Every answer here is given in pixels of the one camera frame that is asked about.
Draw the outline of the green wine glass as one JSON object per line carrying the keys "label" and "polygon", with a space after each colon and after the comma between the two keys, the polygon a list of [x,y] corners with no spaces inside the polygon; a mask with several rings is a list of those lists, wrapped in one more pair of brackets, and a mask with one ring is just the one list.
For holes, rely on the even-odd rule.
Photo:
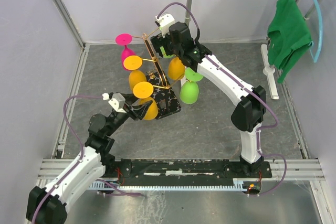
{"label": "green wine glass", "polygon": [[171,59],[175,55],[170,51],[167,51],[163,46],[160,47],[160,56],[165,59]]}
{"label": "green wine glass", "polygon": [[203,76],[188,67],[185,69],[185,78],[186,82],[181,86],[180,90],[180,99],[185,104],[194,104],[199,95],[197,83],[203,79]]}

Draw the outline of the orange wine glass front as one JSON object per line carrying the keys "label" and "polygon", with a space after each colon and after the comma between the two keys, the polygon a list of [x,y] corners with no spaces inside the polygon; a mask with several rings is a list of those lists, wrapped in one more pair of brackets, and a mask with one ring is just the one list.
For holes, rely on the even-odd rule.
{"label": "orange wine glass front", "polygon": [[137,83],[133,88],[133,94],[140,100],[139,105],[148,105],[144,120],[150,121],[158,115],[158,106],[152,98],[154,87],[147,81]]}

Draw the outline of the orange wine glass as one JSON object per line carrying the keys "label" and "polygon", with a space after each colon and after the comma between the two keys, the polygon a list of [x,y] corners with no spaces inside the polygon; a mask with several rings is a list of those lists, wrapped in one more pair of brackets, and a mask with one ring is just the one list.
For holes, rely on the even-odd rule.
{"label": "orange wine glass", "polygon": [[137,55],[131,55],[124,59],[123,66],[126,70],[130,71],[129,74],[129,86],[133,88],[140,82],[146,81],[145,74],[140,70],[143,60]]}
{"label": "orange wine glass", "polygon": [[168,67],[168,77],[172,80],[181,80],[184,77],[185,66],[182,61],[175,57],[170,61]]}
{"label": "orange wine glass", "polygon": [[147,81],[137,83],[133,88],[133,94],[140,100],[139,105],[148,105],[144,120],[150,121],[158,115],[158,106],[152,98],[154,87]]}

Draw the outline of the pink plastic cup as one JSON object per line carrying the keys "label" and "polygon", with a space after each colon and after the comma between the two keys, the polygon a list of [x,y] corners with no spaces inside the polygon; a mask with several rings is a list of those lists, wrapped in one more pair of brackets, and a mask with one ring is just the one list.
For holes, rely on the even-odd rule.
{"label": "pink plastic cup", "polygon": [[133,37],[130,34],[127,33],[123,33],[123,34],[119,34],[116,38],[115,38],[115,42],[120,45],[123,46],[124,49],[121,53],[121,64],[122,67],[126,70],[126,68],[124,67],[124,60],[129,57],[129,56],[134,56],[136,55],[136,53],[130,49],[128,47],[128,45],[132,42]]}

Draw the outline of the green wine glass front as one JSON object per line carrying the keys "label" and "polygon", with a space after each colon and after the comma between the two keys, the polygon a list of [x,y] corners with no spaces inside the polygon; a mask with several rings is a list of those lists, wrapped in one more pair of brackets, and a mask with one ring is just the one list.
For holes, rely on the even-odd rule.
{"label": "green wine glass front", "polygon": [[185,69],[185,78],[186,82],[181,86],[180,90],[180,99],[185,104],[194,104],[199,95],[197,83],[203,79],[203,76],[188,67]]}

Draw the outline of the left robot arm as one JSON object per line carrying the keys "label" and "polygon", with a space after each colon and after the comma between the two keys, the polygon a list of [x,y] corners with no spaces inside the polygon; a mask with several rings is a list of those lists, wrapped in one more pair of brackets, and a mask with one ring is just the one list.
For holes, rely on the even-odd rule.
{"label": "left robot arm", "polygon": [[129,118],[144,119],[152,101],[136,105],[134,94],[104,93],[101,99],[112,107],[110,115],[95,114],[89,121],[89,136],[80,144],[80,152],[56,178],[43,188],[29,193],[26,219],[31,223],[65,223],[80,196],[97,179],[112,176],[115,157],[109,152],[114,144],[110,136]]}

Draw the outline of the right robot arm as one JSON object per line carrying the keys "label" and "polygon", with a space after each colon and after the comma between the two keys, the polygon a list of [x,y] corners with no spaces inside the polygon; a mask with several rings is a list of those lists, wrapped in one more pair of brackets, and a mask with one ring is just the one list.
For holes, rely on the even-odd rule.
{"label": "right robot arm", "polygon": [[253,87],[229,71],[207,47],[192,38],[186,23],[164,25],[156,22],[156,25],[161,32],[152,36],[150,41],[160,57],[175,55],[184,67],[207,78],[234,104],[231,121],[241,137],[240,171],[246,177],[253,177],[264,161],[257,130],[266,112],[265,89],[262,86]]}

